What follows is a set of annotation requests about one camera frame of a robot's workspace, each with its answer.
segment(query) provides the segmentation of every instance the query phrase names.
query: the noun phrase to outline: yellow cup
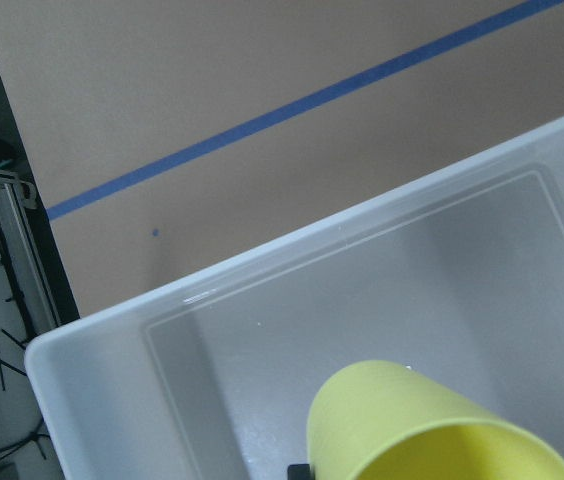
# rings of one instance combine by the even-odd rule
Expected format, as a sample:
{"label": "yellow cup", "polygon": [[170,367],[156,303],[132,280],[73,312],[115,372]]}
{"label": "yellow cup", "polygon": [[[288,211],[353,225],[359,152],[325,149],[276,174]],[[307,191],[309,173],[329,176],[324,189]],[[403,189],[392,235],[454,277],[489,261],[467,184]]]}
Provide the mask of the yellow cup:
{"label": "yellow cup", "polygon": [[544,441],[391,362],[333,375],[307,436],[315,480],[564,480]]}

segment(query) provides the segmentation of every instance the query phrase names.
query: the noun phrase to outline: blue tape line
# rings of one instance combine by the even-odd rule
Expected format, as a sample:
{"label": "blue tape line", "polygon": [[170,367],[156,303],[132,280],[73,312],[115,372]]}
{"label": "blue tape line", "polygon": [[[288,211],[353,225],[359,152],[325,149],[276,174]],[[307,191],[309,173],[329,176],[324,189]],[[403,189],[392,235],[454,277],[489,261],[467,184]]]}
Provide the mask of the blue tape line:
{"label": "blue tape line", "polygon": [[156,160],[143,167],[126,173],[114,180],[108,181],[84,193],[69,198],[50,207],[47,214],[50,220],[55,220],[75,210],[90,205],[125,188],[136,185],[144,180],[155,177],[167,170],[190,162],[203,155],[249,137],[262,130],[282,123],[290,118],[317,108],[325,103],[355,92],[372,83],[383,80],[409,67],[422,63],[433,57],[465,45],[489,33],[500,30],[516,22],[547,10],[564,0],[528,0],[515,7],[505,10],[492,17],[481,20],[473,25],[458,30],[431,43],[427,43],[415,50],[404,53],[387,62],[376,65],[352,77],[346,78],[329,87],[323,88],[306,97],[284,105],[276,110],[265,113],[245,123],[230,128],[206,140],[191,145],[167,157]]}

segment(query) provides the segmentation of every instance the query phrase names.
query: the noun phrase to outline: plastic container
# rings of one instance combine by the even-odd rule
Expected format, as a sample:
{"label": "plastic container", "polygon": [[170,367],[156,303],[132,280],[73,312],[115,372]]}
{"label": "plastic container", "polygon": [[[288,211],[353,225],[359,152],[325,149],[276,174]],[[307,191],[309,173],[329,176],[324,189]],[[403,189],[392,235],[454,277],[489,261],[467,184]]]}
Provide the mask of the plastic container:
{"label": "plastic container", "polygon": [[50,332],[26,367],[69,479],[273,480],[366,359],[564,456],[564,118]]}

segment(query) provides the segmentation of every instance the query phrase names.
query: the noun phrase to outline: plastic cup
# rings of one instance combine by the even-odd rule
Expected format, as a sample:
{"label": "plastic cup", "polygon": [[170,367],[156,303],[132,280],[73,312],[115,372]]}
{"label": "plastic cup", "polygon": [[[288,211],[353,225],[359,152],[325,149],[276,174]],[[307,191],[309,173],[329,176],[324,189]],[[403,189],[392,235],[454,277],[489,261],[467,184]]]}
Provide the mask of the plastic cup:
{"label": "plastic cup", "polygon": [[315,480],[564,480],[564,460],[543,440],[386,361],[333,375],[307,436]]}

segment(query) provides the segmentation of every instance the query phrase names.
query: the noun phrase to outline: blue tape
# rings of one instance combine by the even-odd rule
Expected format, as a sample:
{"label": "blue tape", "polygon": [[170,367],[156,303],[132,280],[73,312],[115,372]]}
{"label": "blue tape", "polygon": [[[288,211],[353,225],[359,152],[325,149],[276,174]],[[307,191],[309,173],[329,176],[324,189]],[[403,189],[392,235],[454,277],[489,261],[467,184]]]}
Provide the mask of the blue tape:
{"label": "blue tape", "polygon": [[265,113],[264,115],[237,125],[236,127],[230,128],[229,130],[207,138],[206,140],[191,145],[167,157],[156,160],[137,170],[133,170],[76,195],[75,197],[60,202],[47,210],[49,219],[55,220],[60,218],[116,192],[155,177],[167,170],[226,147],[227,145],[282,123],[290,118],[324,105],[325,103],[348,95],[372,83],[383,80],[409,67],[465,45],[563,2],[564,0],[529,0],[523,2],[520,5],[493,15],[492,17],[488,17],[431,43],[427,43],[415,50],[411,50],[387,62],[376,65],[375,67],[318,90],[306,97],[302,97],[276,110]]}

